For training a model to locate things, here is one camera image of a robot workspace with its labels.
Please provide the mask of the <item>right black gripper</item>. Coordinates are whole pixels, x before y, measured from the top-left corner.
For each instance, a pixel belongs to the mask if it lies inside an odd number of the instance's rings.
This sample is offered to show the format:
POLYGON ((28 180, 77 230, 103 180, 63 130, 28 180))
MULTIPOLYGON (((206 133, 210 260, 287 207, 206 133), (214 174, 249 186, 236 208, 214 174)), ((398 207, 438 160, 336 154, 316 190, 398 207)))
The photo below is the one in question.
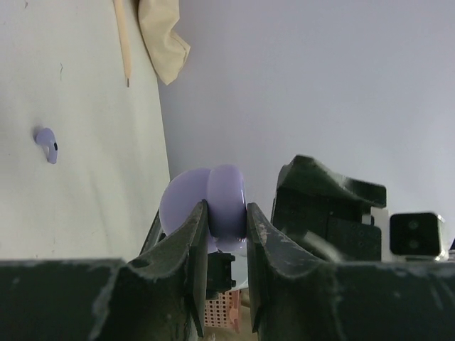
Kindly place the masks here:
POLYGON ((386 204, 384 185, 349 178, 297 155, 279 172, 271 223, 294 241, 311 232, 349 260, 381 261, 382 232, 371 210, 386 204))

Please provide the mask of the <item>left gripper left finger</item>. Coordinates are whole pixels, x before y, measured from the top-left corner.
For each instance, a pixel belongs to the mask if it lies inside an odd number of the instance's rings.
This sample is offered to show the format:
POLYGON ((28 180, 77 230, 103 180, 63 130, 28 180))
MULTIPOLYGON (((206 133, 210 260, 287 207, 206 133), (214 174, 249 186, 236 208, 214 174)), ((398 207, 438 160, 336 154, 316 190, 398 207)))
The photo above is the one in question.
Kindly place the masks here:
POLYGON ((2 340, 197 340, 203 336, 208 208, 131 261, 1 263, 2 340))

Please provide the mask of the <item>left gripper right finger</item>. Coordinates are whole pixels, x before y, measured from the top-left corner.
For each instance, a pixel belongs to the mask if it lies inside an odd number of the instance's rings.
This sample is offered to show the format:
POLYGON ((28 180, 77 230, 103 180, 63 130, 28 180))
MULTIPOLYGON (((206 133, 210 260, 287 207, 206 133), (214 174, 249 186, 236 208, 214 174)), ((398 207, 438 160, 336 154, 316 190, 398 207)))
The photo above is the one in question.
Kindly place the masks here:
POLYGON ((328 262, 247 207, 252 331, 260 340, 453 340, 451 262, 328 262))

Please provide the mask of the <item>purple earbud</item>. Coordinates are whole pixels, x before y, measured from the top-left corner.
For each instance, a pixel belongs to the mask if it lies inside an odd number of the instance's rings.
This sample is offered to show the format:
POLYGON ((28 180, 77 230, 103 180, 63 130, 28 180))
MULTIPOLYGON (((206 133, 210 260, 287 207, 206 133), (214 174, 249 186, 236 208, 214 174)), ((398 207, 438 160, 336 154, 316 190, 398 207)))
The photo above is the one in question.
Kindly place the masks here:
POLYGON ((35 142, 45 151, 47 162, 56 164, 58 159, 58 144, 54 132, 49 128, 40 129, 35 135, 35 142))

